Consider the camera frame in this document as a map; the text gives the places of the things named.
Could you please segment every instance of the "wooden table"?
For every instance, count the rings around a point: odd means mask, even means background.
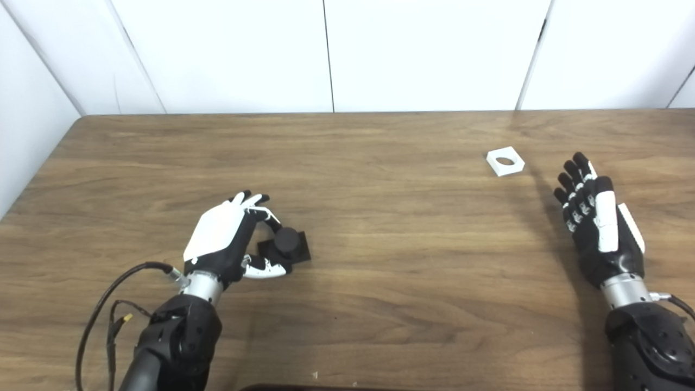
[[[648,286],[695,303],[694,128],[693,110],[83,118],[0,223],[1,386],[73,390],[108,284],[144,261],[180,267],[200,214],[251,189],[306,230],[313,261],[224,294],[209,390],[611,390],[607,308],[555,178],[577,150],[612,176]],[[508,145],[525,170],[496,177],[484,155]],[[175,291],[148,271],[115,297],[154,309]],[[145,324],[119,335],[119,381]],[[89,390],[105,388],[104,334],[102,317]]]

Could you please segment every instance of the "black cable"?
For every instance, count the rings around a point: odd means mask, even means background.
[[[108,391],[113,391],[116,379],[116,335],[120,331],[126,319],[120,318],[119,322],[115,321],[116,307],[119,304],[127,304],[135,308],[140,314],[148,318],[152,317],[146,309],[128,300],[114,300],[111,305],[111,311],[108,313],[108,326],[106,328],[106,366],[108,368]]]
[[[87,326],[85,326],[84,333],[82,333],[82,338],[80,339],[79,347],[77,348],[77,360],[75,363],[75,386],[77,387],[77,391],[84,391],[82,388],[82,360],[84,359],[85,349],[87,347],[87,339],[89,338],[89,334],[94,327],[94,323],[97,322],[97,317],[99,316],[101,309],[103,308],[104,304],[106,304],[106,300],[108,300],[108,297],[111,296],[118,285],[121,285],[121,282],[125,281],[133,274],[145,269],[159,269],[164,273],[169,274],[172,270],[174,270],[174,267],[162,262],[145,262],[144,264],[139,264],[130,268],[119,278],[116,278],[116,280],[111,283],[111,286],[106,289],[104,294],[101,295],[101,298],[99,301],[97,301],[94,311],[92,311],[92,316],[87,321]]]
[[[669,301],[672,304],[677,305],[681,310],[685,311],[685,313],[690,315],[690,317],[695,321],[695,311],[693,311],[693,308],[689,306],[686,302],[680,300],[678,297],[675,297],[674,295],[671,295],[671,297],[669,297]]]

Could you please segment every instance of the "robotic arm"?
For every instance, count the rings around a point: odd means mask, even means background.
[[[135,347],[121,391],[201,391],[207,383],[222,323],[215,306],[242,277],[273,278],[308,260],[303,233],[283,228],[266,207],[267,195],[250,191],[205,212],[183,252],[179,294],[159,307]],[[265,254],[245,254],[258,222],[275,234]]]
[[[611,308],[605,332],[613,355],[616,391],[695,390],[695,346],[683,320],[658,305],[680,302],[649,292],[644,278],[644,240],[625,204],[616,205],[613,183],[597,176],[577,152],[564,164],[555,189],[562,216],[579,252],[584,277]]]

